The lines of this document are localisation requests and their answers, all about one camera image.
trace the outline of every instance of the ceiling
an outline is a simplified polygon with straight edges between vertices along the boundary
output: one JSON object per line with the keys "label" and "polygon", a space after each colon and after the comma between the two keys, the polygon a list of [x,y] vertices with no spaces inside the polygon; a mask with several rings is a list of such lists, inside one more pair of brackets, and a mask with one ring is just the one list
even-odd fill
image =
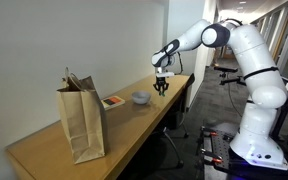
{"label": "ceiling", "polygon": [[288,0],[218,0],[221,19],[235,18],[250,23]]}

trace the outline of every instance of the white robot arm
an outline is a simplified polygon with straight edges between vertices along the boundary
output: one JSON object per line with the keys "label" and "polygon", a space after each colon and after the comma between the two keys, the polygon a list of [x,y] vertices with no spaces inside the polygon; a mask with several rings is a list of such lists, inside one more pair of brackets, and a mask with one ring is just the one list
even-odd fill
{"label": "white robot arm", "polygon": [[176,52],[197,48],[201,43],[215,48],[232,47],[250,93],[239,131],[230,143],[231,149],[249,164],[287,170],[282,149],[269,137],[277,108],[287,98],[287,90],[264,39],[253,25],[242,25],[228,19],[216,24],[198,21],[178,39],[173,40],[152,57],[156,67],[154,87],[160,95],[168,88],[165,77],[173,76],[166,67]]}

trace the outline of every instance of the wooden table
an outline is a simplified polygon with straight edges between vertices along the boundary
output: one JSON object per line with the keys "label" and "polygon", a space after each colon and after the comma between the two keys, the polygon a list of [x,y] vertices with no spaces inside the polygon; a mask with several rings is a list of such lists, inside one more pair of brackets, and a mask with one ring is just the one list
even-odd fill
{"label": "wooden table", "polygon": [[[60,121],[8,146],[7,156],[20,179],[116,179],[179,97],[188,78],[168,78],[165,97],[153,88],[154,75],[114,93],[126,102],[106,111],[109,150],[102,158],[74,164]],[[133,103],[131,94],[138,90],[152,94],[148,104]]]}

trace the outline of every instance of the white bowl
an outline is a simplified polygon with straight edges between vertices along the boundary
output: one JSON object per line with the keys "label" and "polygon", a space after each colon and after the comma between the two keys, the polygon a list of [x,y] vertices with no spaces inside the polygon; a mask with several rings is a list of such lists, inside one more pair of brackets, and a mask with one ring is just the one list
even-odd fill
{"label": "white bowl", "polygon": [[151,94],[146,91],[136,91],[132,93],[132,99],[136,104],[146,104],[151,99]]}

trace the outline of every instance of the brown paper bag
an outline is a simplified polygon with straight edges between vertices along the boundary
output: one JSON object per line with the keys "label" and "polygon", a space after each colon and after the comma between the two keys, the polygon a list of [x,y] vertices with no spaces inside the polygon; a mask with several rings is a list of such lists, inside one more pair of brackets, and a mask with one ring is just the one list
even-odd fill
{"label": "brown paper bag", "polygon": [[65,81],[68,87],[57,90],[57,102],[74,163],[104,156],[105,110],[92,77],[78,80],[71,74],[70,78],[66,78]]}

